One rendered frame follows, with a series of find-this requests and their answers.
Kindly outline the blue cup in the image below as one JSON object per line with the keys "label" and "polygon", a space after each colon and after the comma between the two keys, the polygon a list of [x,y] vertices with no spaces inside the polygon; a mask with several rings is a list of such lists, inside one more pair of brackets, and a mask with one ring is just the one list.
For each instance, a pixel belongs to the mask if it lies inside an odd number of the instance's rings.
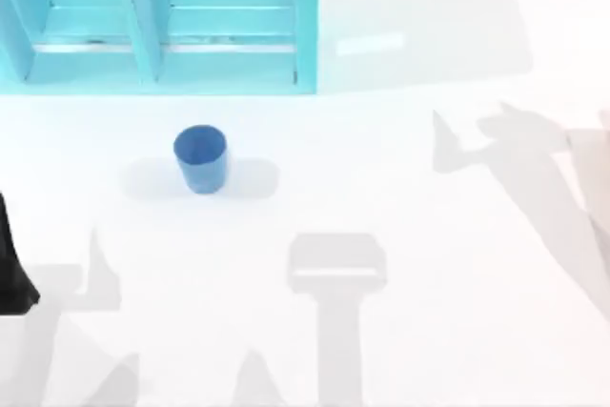
{"label": "blue cup", "polygon": [[173,142],[173,153],[188,188],[197,194],[218,192],[227,177],[228,143],[211,125],[183,130]]}

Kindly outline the light blue rack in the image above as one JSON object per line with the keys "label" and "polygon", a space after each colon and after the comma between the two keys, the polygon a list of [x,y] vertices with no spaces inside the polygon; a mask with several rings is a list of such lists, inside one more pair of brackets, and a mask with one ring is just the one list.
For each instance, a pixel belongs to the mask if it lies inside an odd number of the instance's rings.
{"label": "light blue rack", "polygon": [[0,0],[0,94],[302,94],[318,0]]}

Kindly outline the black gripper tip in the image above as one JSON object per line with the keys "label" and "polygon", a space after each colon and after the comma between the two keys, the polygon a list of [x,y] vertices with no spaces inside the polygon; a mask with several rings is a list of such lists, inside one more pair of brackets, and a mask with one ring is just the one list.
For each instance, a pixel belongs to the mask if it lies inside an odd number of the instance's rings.
{"label": "black gripper tip", "polygon": [[0,315],[24,315],[40,300],[15,250],[4,196],[0,193]]}

